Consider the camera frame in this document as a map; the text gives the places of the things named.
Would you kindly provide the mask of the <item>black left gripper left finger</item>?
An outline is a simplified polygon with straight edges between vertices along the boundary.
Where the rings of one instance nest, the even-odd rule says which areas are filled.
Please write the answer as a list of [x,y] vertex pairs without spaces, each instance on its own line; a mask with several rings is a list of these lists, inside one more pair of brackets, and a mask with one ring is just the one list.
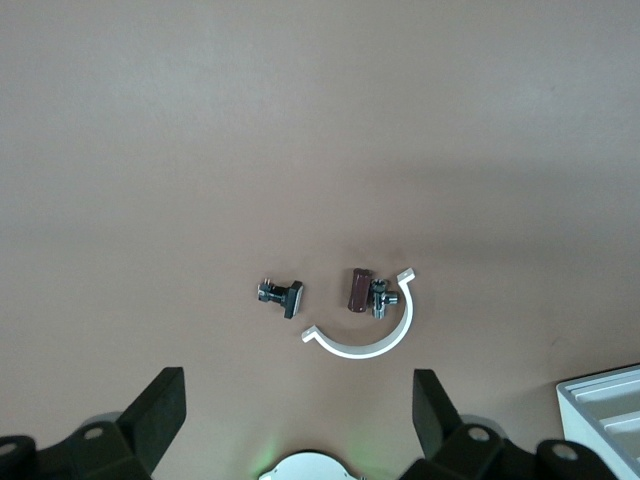
[[122,413],[96,417],[53,446],[3,436],[1,477],[150,479],[185,420],[184,369],[166,367]]

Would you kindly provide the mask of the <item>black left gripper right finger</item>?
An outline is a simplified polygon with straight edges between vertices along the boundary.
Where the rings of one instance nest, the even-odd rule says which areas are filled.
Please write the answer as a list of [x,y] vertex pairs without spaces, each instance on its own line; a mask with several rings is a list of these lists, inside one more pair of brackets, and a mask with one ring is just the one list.
[[551,439],[531,453],[480,423],[466,422],[436,373],[413,373],[412,421],[423,457],[404,479],[611,479],[613,472],[591,449]]

